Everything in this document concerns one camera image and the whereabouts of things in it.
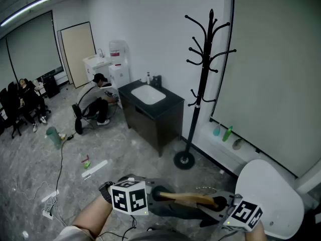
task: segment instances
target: coat rack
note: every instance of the coat rack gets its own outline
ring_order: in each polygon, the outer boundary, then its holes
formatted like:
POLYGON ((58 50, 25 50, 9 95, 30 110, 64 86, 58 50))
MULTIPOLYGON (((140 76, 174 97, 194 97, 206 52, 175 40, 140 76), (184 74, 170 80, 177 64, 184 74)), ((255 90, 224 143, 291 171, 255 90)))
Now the coat rack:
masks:
POLYGON ((204 32, 204 51, 202 50, 202 48, 199 45, 199 43, 196 41, 195 37, 192 37, 192 39, 195 41, 196 45, 200 49, 200 52, 194 50, 192 47, 190 47, 189 50, 194 52, 194 53, 199 54, 202 57, 202 61, 200 63, 195 63, 195 62, 192 62, 190 60, 186 60, 186 61, 189 62, 189 63, 192 63, 194 65, 203 64, 203 66, 202 66, 202 74, 201 74, 201 80, 200 80, 198 94, 195 95, 194 91, 191 89, 191 92, 192 92, 193 96, 196 98, 196 101, 194 103, 188 104, 188 106, 195 105, 195 109, 194 109, 192 124, 191 124, 191 128, 190 128, 190 133, 189 133, 189 137, 188 137, 188 140, 187 140, 186 148, 185 148, 184 151, 178 152, 174 156, 174 164, 176 165, 176 167, 178 167, 181 170, 188 170, 188 169, 192 168, 193 165, 195 164, 195 158, 189 152, 189 150, 190 150, 190 147, 191 147, 191 143, 192 143, 192 139, 193 139, 196 123, 197 123, 197 120, 198 120, 198 117, 199 117, 199 113, 200 113, 200 109, 201 109, 201 100, 203 100, 204 102, 215 102, 216 101, 216 99, 208 100, 208 101, 204 99, 204 92, 205 92, 207 76, 209 74, 209 71, 213 71, 215 73, 218 72, 218 70, 213 70, 213 69, 210 68, 211 62, 216 57, 218 57, 220 55, 236 52, 236 50, 234 49, 234 50, 230 50, 230 51, 227 51, 227 52, 218 53, 218 54, 214 55, 213 57, 211 57, 211 49, 212 49, 213 37, 214 37, 215 33, 219 29, 230 25, 230 23, 228 22, 226 24, 223 24, 223 25, 217 27, 213 31, 213 27, 215 25, 215 22, 217 21, 217 19, 214 19, 214 21, 213 21, 213 17, 214 17, 214 12, 213 12, 213 9, 211 9, 211 11, 210 11, 210 22, 209 22, 209 27, 208 27, 208 30, 207 30, 207 35, 206 35, 206 31, 205 31, 205 29, 203 28, 203 26, 200 23, 198 23, 197 21, 195 21, 191 17, 185 15, 185 18, 191 20, 192 22, 196 23, 197 25, 199 25, 202 28, 202 30, 204 32))

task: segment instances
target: person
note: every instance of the person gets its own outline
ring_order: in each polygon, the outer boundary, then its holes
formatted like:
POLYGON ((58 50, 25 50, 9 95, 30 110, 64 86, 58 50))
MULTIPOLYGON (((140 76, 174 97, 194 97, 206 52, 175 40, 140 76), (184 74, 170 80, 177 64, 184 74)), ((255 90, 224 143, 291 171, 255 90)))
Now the person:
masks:
POLYGON ((93 81, 86 84, 79 92, 77 97, 77 105, 84 117, 95 116, 98 113, 97 125, 107 125, 110 123, 107 118, 108 103, 114 103, 116 100, 107 96, 103 89, 100 89, 107 78, 103 74, 94 75, 93 81))
POLYGON ((25 119, 33 125, 33 132, 36 132, 38 123, 35 122, 29 112, 39 105, 40 113, 42 115, 40 120, 42 123, 47 124, 45 101, 35 93, 35 90, 38 91, 38 88, 35 87, 31 81, 20 79, 19 85, 21 87, 19 90, 20 106, 23 106, 23 115, 25 119))
MULTIPOLYGON (((99 237, 106 220, 112 212, 109 181, 99 187, 101 194, 83 209, 71 226, 65 227, 54 241, 92 241, 99 237)), ((246 241, 266 241, 263 224, 258 222, 253 232, 245 233, 246 241)), ((128 241, 191 241, 187 236, 173 230, 146 231, 134 235, 128 241)))

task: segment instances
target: green bottle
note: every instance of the green bottle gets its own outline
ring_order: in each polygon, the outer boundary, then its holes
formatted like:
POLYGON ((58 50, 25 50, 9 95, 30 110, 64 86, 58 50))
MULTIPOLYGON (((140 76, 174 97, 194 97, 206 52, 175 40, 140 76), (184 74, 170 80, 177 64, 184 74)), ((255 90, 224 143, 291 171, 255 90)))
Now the green bottle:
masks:
POLYGON ((233 126, 230 126, 227 130, 226 130, 226 132, 225 132, 225 134, 224 134, 224 136, 223 136, 223 142, 225 142, 225 141, 227 141, 227 139, 229 138, 229 136, 230 136, 230 134, 232 133, 232 129, 233 129, 233 126))

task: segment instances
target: white sink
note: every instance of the white sink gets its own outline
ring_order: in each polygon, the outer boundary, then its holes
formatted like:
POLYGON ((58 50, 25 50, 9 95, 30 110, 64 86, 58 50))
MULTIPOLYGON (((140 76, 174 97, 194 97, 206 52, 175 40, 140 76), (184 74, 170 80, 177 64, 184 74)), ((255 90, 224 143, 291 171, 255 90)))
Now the white sink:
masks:
POLYGON ((109 57, 101 58, 97 54, 82 60, 85 64, 87 64, 92 69, 97 69, 99 67, 112 64, 111 59, 109 57))
POLYGON ((149 105, 157 103, 166 97, 166 95, 149 85, 140 86, 134 89, 131 93, 139 100, 149 105))

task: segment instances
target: water cooler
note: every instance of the water cooler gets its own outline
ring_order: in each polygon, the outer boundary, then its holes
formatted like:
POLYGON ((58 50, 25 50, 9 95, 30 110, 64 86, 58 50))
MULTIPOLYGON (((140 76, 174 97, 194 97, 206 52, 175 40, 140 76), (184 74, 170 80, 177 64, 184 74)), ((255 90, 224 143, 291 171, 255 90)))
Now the water cooler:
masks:
POLYGON ((129 65, 126 59, 126 42, 124 40, 113 40, 109 42, 110 58, 112 65, 108 67, 111 87, 114 90, 114 96, 119 97, 118 88, 130 83, 129 65))

